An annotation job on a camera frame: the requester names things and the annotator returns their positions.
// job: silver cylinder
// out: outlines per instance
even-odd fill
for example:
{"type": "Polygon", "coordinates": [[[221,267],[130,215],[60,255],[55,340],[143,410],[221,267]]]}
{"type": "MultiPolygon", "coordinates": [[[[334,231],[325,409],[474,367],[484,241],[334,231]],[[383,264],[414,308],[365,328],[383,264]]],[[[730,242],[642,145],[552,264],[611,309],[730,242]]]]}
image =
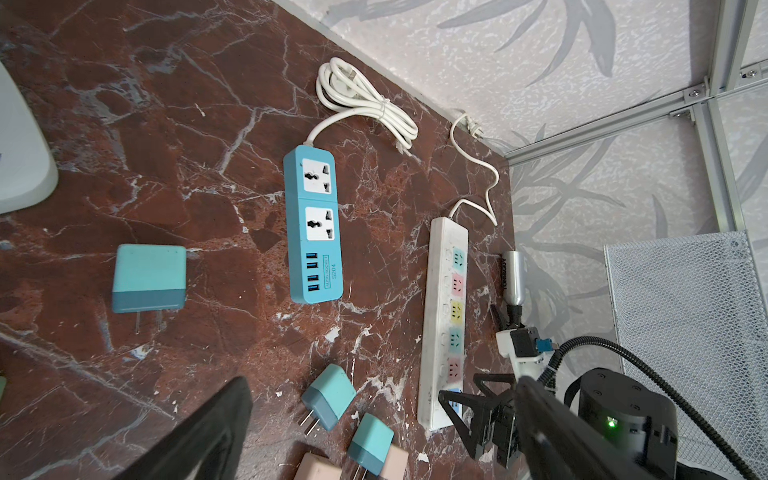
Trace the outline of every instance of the silver cylinder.
{"type": "Polygon", "coordinates": [[[502,253],[502,289],[508,305],[522,305],[525,300],[523,256],[510,250],[502,253]]]}

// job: coiled white cable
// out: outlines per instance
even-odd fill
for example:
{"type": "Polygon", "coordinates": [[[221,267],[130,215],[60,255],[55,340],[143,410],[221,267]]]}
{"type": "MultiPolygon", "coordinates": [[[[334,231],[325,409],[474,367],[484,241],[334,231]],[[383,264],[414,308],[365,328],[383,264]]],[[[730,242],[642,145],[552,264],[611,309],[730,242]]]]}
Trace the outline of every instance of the coiled white cable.
{"type": "Polygon", "coordinates": [[[419,129],[416,123],[400,107],[384,98],[353,65],[341,58],[331,58],[320,65],[315,81],[320,102],[339,113],[331,115],[312,129],[305,145],[313,146],[317,135],[326,127],[353,115],[364,115],[382,122],[395,135],[400,153],[412,157],[408,151],[419,129]]]}
{"type": "Polygon", "coordinates": [[[491,206],[491,200],[488,198],[488,192],[491,191],[493,187],[498,184],[498,170],[496,168],[482,160],[479,160],[477,158],[474,158],[472,155],[468,154],[467,152],[463,151],[461,147],[456,143],[456,139],[453,137],[453,131],[456,129],[456,125],[463,119],[467,119],[467,130],[469,130],[469,134],[473,138],[477,138],[479,136],[482,136],[482,130],[480,130],[480,126],[477,125],[467,114],[463,114],[461,117],[457,118],[455,122],[453,122],[453,125],[451,125],[451,143],[453,143],[453,146],[456,147],[456,150],[467,160],[471,161],[473,164],[482,165],[485,168],[488,168],[490,171],[493,172],[494,180],[490,187],[485,189],[485,205],[488,207],[486,210],[485,208],[481,207],[480,205],[477,205],[475,202],[471,202],[469,200],[466,200],[465,198],[462,198],[451,209],[451,213],[448,215],[449,218],[453,218],[453,216],[456,214],[456,211],[462,204],[467,204],[470,207],[474,207],[478,210],[480,210],[482,213],[484,213],[489,219],[491,219],[491,222],[493,223],[494,227],[498,226],[498,223],[496,222],[496,214],[493,213],[493,207],[491,206]]]}

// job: blue power strip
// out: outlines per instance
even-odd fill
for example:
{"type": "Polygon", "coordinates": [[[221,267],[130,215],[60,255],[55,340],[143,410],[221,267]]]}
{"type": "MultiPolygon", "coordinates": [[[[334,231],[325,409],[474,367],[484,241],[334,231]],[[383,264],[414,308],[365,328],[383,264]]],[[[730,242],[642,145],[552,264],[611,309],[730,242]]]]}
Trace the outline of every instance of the blue power strip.
{"type": "Polygon", "coordinates": [[[341,298],[344,279],[333,155],[300,145],[283,159],[290,297],[296,303],[341,298]]]}

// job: wire mesh basket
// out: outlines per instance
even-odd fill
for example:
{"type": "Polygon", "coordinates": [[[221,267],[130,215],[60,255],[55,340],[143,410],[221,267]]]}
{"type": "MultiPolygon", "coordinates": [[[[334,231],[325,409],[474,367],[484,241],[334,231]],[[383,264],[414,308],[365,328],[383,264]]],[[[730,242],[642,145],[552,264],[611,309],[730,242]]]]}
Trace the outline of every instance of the wire mesh basket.
{"type": "MultiPolygon", "coordinates": [[[[606,246],[605,259],[619,343],[768,478],[768,321],[746,232],[606,246]]],[[[677,423],[679,461],[741,478],[679,409],[677,423]]]]}

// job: marble countertop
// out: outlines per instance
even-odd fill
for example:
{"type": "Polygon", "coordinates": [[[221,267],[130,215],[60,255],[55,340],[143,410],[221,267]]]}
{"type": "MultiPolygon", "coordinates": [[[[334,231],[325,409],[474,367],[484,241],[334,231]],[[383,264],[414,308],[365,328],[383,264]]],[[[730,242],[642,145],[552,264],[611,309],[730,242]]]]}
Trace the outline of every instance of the marble countertop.
{"type": "MultiPolygon", "coordinates": [[[[410,452],[407,478],[506,478],[490,455],[470,460],[453,429],[429,435],[415,417],[429,222],[461,196],[480,201],[491,180],[451,146],[446,119],[261,0],[3,1],[0,60],[60,170],[47,200],[0,216],[0,471],[112,478],[242,375],[254,404],[239,478],[292,478],[306,451],[351,476],[364,412],[410,452]],[[370,119],[318,137],[336,158],[344,295],[298,305],[282,159],[330,113],[314,79],[332,56],[412,114],[417,159],[370,119]],[[182,310],[111,312],[122,243],[187,248],[182,310]],[[358,395],[333,431],[305,438],[300,395],[331,362],[358,395]]],[[[501,303],[498,254],[514,246],[500,175],[497,228],[457,216],[470,230],[467,388],[477,371],[510,371],[488,312],[501,303]]]]}

